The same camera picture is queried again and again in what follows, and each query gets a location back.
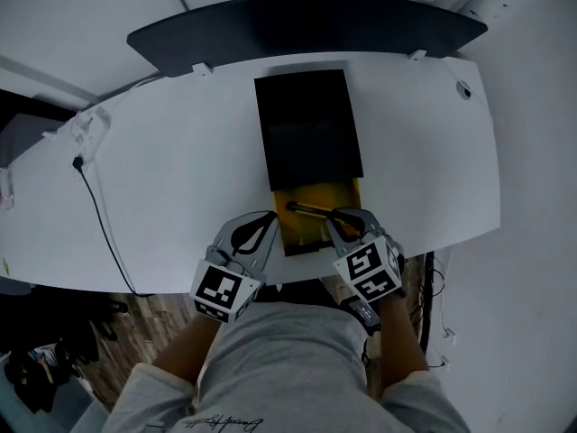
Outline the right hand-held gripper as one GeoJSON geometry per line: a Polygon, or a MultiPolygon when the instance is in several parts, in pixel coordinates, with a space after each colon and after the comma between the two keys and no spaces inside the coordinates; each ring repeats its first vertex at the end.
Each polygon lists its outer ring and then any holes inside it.
{"type": "Polygon", "coordinates": [[[333,209],[326,219],[338,259],[333,266],[353,295],[340,303],[368,335],[380,330],[378,301],[395,293],[405,296],[402,259],[390,236],[369,210],[354,207],[333,209]]]}

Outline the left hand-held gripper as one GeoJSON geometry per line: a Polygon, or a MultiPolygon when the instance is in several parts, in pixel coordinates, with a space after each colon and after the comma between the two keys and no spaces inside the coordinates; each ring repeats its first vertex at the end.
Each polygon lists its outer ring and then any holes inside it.
{"type": "Polygon", "coordinates": [[[265,285],[263,270],[279,228],[274,211],[256,211],[229,220],[198,262],[190,297],[196,311],[233,323],[265,285]]]}

